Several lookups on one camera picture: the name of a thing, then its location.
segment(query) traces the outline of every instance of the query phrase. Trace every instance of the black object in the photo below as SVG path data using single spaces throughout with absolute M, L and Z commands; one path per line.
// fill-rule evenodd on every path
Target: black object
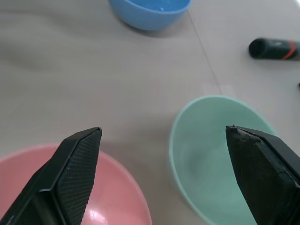
M 249 45 L 254 59 L 300 60 L 300 42 L 257 38 Z
M 258 225 L 300 224 L 300 158 L 278 137 L 226 127 L 237 183 Z
M 101 136 L 95 127 L 66 138 L 31 177 L 0 225 L 79 225 L 94 184 Z

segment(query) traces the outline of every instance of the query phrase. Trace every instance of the white table surface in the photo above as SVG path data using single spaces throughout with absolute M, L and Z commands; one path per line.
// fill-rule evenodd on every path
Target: white table surface
M 101 126 L 101 150 L 134 176 L 154 225 L 204 225 L 169 182 L 167 142 L 190 100 L 225 94 L 261 113 L 298 154 L 300 63 L 253 60 L 257 37 L 300 41 L 294 0 L 194 0 L 155 33 L 106 0 L 0 5 L 0 156 Z

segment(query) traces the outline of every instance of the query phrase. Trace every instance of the blue bowl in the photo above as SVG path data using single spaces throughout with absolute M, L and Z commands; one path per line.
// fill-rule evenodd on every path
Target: blue bowl
M 140 30 L 163 30 L 181 18 L 191 0 L 109 0 L 125 23 Z

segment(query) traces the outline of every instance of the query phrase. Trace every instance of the bowl rim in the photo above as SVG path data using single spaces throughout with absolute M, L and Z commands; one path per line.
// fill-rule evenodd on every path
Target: bowl rim
M 174 163 L 174 155 L 173 155 L 173 139 L 174 139 L 174 134 L 175 134 L 175 130 L 176 130 L 177 124 L 178 124 L 179 120 L 181 119 L 182 115 L 185 113 L 185 111 L 190 106 L 192 106 L 196 102 L 199 102 L 199 101 L 202 101 L 202 100 L 208 99 L 208 98 L 224 98 L 224 99 L 236 102 L 236 103 L 242 105 L 243 107 L 246 107 L 252 113 L 254 113 L 256 116 L 258 116 L 270 128 L 272 135 L 277 135 L 277 134 L 274 131 L 274 129 L 272 128 L 272 126 L 269 124 L 269 122 L 264 117 L 262 117 L 256 110 L 254 110 L 252 107 L 248 106 L 247 104 L 245 104 L 245 103 L 243 103 L 243 102 L 241 102 L 241 101 L 239 101 L 237 99 L 234 99 L 232 97 L 225 96 L 225 95 L 207 95 L 207 96 L 196 98 L 196 99 L 192 100 L 191 102 L 189 102 L 185 107 L 183 107 L 183 109 L 176 116 L 176 119 L 175 119 L 175 121 L 174 121 L 174 123 L 172 125 L 172 128 L 171 128 L 170 137 L 169 137 L 169 160 L 170 160 L 170 166 L 171 166 L 172 174 L 173 174 L 173 177 L 175 179 L 176 185 L 179 188 L 179 190 L 180 190 L 181 194 L 183 195 L 183 197 L 185 198 L 185 200 L 187 201 L 187 203 L 196 212 L 196 214 L 198 216 L 200 216 L 206 223 L 208 223 L 210 225 L 220 225 L 220 224 L 216 224 L 215 222 L 211 221 L 208 217 L 206 217 L 205 214 L 203 212 L 201 212 L 195 206 L 195 204 L 193 203 L 193 201 L 190 199 L 190 197 L 186 193 L 186 191 L 183 188 L 183 186 L 181 184 L 181 181 L 180 181 L 180 179 L 178 177 L 177 170 L 176 170 L 175 163 Z
M 179 10 L 174 10 L 174 11 L 156 11 L 156 10 L 153 10 L 153 9 L 149 9 L 149 8 L 140 6 L 140 5 L 132 2 L 131 0 L 124 0 L 124 1 L 127 2 L 128 4 L 132 5 L 132 6 L 135 6 L 135 7 L 139 8 L 139 9 L 145 10 L 147 12 L 156 13 L 156 14 L 165 14 L 165 15 L 173 15 L 173 14 L 182 13 L 182 12 L 186 11 L 190 7 L 190 5 L 192 3 L 192 0 L 188 0 L 187 5 L 184 8 L 179 9 Z
M 19 155 L 26 154 L 27 152 L 30 152 L 30 151 L 38 151 L 41 148 L 58 148 L 59 145 L 60 145 L 60 143 L 43 143 L 43 144 L 33 145 L 31 147 L 27 147 L 27 148 L 24 148 L 21 150 L 17 150 L 13 153 L 10 153 L 8 155 L 0 157 L 0 164 L 7 160 L 11 160 Z M 128 178 L 130 183 L 134 186 L 134 188 L 135 188 L 137 194 L 139 195 L 140 200 L 142 201 L 142 204 L 147 212 L 147 217 L 148 217 L 147 224 L 152 225 L 153 223 L 152 223 L 152 218 L 151 218 L 151 213 L 150 213 L 148 203 L 146 201 L 144 193 L 142 192 L 140 186 L 138 185 L 138 183 L 136 182 L 134 177 L 118 160 L 116 160 L 115 158 L 111 157 L 110 155 L 108 155 L 107 153 L 105 153 L 103 151 L 99 152 L 99 156 L 100 156 L 100 154 L 103 158 L 105 158 L 105 160 L 109 161 L 111 164 L 113 164 L 115 167 L 117 167 L 123 173 L 123 175 Z

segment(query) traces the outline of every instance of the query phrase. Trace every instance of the red stripe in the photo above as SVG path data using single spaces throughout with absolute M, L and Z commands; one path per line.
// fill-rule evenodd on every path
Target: red stripe
M 282 58 L 282 60 L 288 59 L 296 51 L 296 45 L 295 45 L 295 43 L 293 41 L 289 41 L 289 44 L 290 44 L 290 47 L 291 47 L 290 51 Z

